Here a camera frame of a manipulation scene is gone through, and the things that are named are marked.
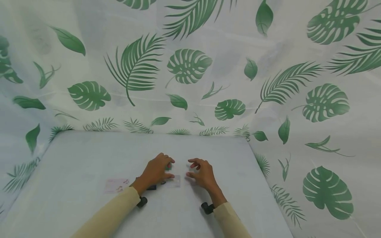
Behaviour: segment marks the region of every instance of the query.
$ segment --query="palm leaf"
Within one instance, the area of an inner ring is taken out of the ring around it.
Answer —
[[[98,121],[91,122],[90,124],[86,124],[83,126],[85,131],[106,131],[111,130],[112,128],[117,128],[118,124],[112,122],[114,118],[103,118],[98,119]]]
[[[263,156],[263,155],[261,155],[261,154],[254,153],[254,156],[255,156],[255,158],[257,159],[259,168],[261,169],[261,171],[262,171],[264,177],[267,178],[268,175],[269,175],[269,173],[270,173],[270,165],[269,165],[269,162],[267,161],[267,159],[265,158],[265,156]]]
[[[154,51],[163,49],[164,44],[162,42],[164,40],[163,37],[156,37],[156,34],[149,40],[148,35],[145,38],[142,36],[124,49],[120,59],[118,59],[117,48],[115,53],[116,69],[108,54],[108,61],[103,57],[112,76],[126,88],[127,98],[132,106],[135,104],[131,101],[128,91],[154,89],[155,85],[152,80],[156,78],[153,77],[153,74],[157,74],[156,72],[160,70],[152,63],[160,62],[161,60],[156,59],[156,56],[162,55]]]
[[[317,72],[322,71],[320,64],[302,63],[291,66],[283,71],[279,76],[276,75],[273,80],[268,79],[261,89],[261,100],[255,113],[264,102],[276,102],[280,105],[286,103],[290,94],[299,93],[299,85],[306,86],[306,82],[311,82],[307,77],[316,77]]]
[[[334,70],[333,73],[341,71],[340,74],[353,74],[369,71],[381,66],[381,29],[366,28],[368,34],[357,33],[356,36],[368,48],[358,48],[346,45],[345,47],[354,53],[339,53],[348,56],[346,59],[331,59],[327,69]]]
[[[214,135],[226,134],[228,132],[227,130],[228,128],[229,127],[226,127],[226,126],[211,127],[201,131],[200,136],[214,136]]]
[[[248,124],[244,124],[242,128],[234,130],[235,137],[244,137],[247,141],[250,141],[250,127]]]
[[[196,31],[198,28],[203,26],[212,12],[214,11],[218,0],[182,0],[183,2],[190,2],[185,6],[167,6],[167,8],[171,8],[174,10],[182,10],[181,13],[167,15],[166,17],[180,17],[180,19],[176,22],[165,24],[167,28],[165,30],[169,30],[164,34],[165,37],[174,36],[175,39],[181,32],[183,32],[181,39],[187,35],[187,37]],[[230,0],[230,8],[232,6],[233,0]],[[218,18],[219,13],[221,12],[222,5],[224,4],[224,0],[221,0],[219,10],[216,16],[216,20]]]
[[[167,134],[170,134],[170,135],[190,135],[191,132],[187,129],[176,129],[176,130],[168,132]]]
[[[65,124],[63,126],[55,126],[51,129],[51,134],[49,137],[49,143],[54,140],[54,138],[57,136],[58,133],[62,131],[70,131],[74,130],[74,128],[71,125]]]
[[[278,187],[277,184],[270,189],[274,195],[275,201],[283,209],[286,216],[291,217],[294,226],[298,223],[300,227],[299,219],[306,219],[304,218],[305,215],[303,214],[303,210],[300,209],[300,206],[296,205],[297,202],[290,197],[290,194],[287,193],[284,188]]]
[[[149,127],[144,126],[142,123],[140,123],[137,119],[132,120],[130,118],[131,122],[124,121],[124,126],[129,130],[131,133],[149,133],[152,134],[154,131],[151,130]]]

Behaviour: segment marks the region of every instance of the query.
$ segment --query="table surface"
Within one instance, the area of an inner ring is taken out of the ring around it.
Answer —
[[[116,194],[106,180],[134,180],[160,152],[176,160],[171,173],[180,188],[144,194],[115,237],[223,237],[214,215],[201,203],[207,192],[185,183],[190,158],[213,165],[217,183],[253,238],[292,238],[268,184],[244,138],[67,131],[48,148],[39,166],[0,225],[7,238],[70,237]]]

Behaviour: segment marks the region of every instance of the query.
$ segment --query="right hand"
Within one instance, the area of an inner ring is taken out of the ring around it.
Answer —
[[[216,179],[213,174],[213,167],[207,160],[201,160],[199,158],[190,159],[188,162],[192,163],[191,168],[196,168],[198,173],[187,172],[186,176],[196,180],[196,183],[206,189],[208,192],[218,188]]]

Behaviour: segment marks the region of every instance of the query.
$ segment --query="small black object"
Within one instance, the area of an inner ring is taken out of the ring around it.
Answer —
[[[213,205],[213,203],[208,205],[207,202],[204,202],[203,204],[201,204],[201,208],[204,210],[206,215],[209,215],[209,214],[211,214],[213,212],[214,205]]]
[[[140,197],[140,202],[136,205],[138,208],[142,208],[148,202],[146,197]]]

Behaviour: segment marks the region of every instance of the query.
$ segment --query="paper card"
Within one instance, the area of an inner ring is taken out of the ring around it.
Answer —
[[[120,193],[128,187],[128,179],[108,179],[104,188],[104,193]]]

